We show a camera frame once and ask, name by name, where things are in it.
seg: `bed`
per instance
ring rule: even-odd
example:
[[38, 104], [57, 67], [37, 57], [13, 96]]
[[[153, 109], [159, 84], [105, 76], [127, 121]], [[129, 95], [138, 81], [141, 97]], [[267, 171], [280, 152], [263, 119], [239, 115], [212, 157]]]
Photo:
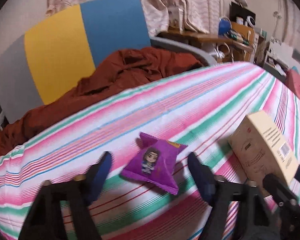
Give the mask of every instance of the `bed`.
[[[300, 100], [250, 63], [200, 68], [94, 104], [0, 157], [0, 231], [7, 239], [17, 239], [44, 180], [68, 181], [111, 151], [111, 172], [99, 199], [89, 206], [102, 238], [197, 239], [210, 207], [201, 200], [186, 157], [194, 151], [214, 173], [245, 183], [227, 137], [245, 114], [260, 109], [275, 121], [300, 162]], [[119, 176], [139, 150], [141, 131], [188, 145], [175, 165], [178, 195]], [[300, 203], [300, 184], [293, 180], [290, 187]], [[272, 198], [266, 202], [274, 211]], [[235, 202], [229, 206], [225, 239], [233, 231], [237, 207]], [[68, 238], [76, 239], [66, 203], [63, 217]]]

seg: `wall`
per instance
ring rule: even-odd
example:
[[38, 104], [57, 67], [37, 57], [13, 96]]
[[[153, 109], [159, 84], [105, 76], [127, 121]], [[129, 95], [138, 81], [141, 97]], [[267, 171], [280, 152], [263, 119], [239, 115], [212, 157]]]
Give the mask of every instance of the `wall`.
[[0, 10], [0, 55], [25, 31], [42, 21], [47, 0], [8, 0]]
[[283, 0], [246, 0], [248, 9], [256, 14], [256, 26], [267, 32], [267, 40], [271, 39], [274, 33], [276, 18], [273, 16], [275, 11], [279, 11], [279, 1], [281, 1], [281, 15], [275, 37], [279, 40], [283, 38], [284, 31], [284, 1]]
[[[225, 15], [229, 16], [229, 4], [233, 0], [225, 0]], [[274, 11], [279, 10], [279, 0], [246, 0], [248, 9], [256, 14], [256, 26], [267, 31], [269, 41], [275, 28], [276, 19], [273, 17]], [[284, 30], [284, 3], [282, 5], [282, 19], [279, 20], [276, 38], [282, 40]]]

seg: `electronic device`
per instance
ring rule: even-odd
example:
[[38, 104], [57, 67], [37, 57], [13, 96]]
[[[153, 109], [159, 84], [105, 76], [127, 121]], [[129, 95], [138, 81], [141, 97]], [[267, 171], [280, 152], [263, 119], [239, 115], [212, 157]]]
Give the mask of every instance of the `electronic device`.
[[245, 25], [254, 29], [254, 27], [256, 26], [256, 21], [253, 19], [252, 16], [248, 16]]
[[252, 11], [241, 7], [240, 5], [236, 4], [235, 2], [231, 2], [230, 5], [230, 21], [236, 22], [237, 17], [241, 17], [242, 19], [246, 20], [248, 16], [251, 16], [254, 21], [256, 21], [256, 14]]
[[[61, 200], [68, 200], [70, 204], [78, 240], [102, 240], [87, 206], [98, 199], [111, 164], [111, 154], [105, 152], [99, 163], [92, 165], [86, 174], [56, 184], [46, 180], [30, 208], [19, 240], [67, 240]], [[202, 200], [212, 207], [199, 240], [223, 239], [231, 201], [239, 202], [232, 240], [300, 240], [298, 198], [274, 174], [265, 176], [263, 186], [279, 206], [280, 229], [277, 216], [271, 213], [255, 181], [240, 184], [214, 175], [208, 166], [200, 163], [194, 152], [188, 155], [187, 164]], [[295, 178], [300, 182], [300, 166]]]

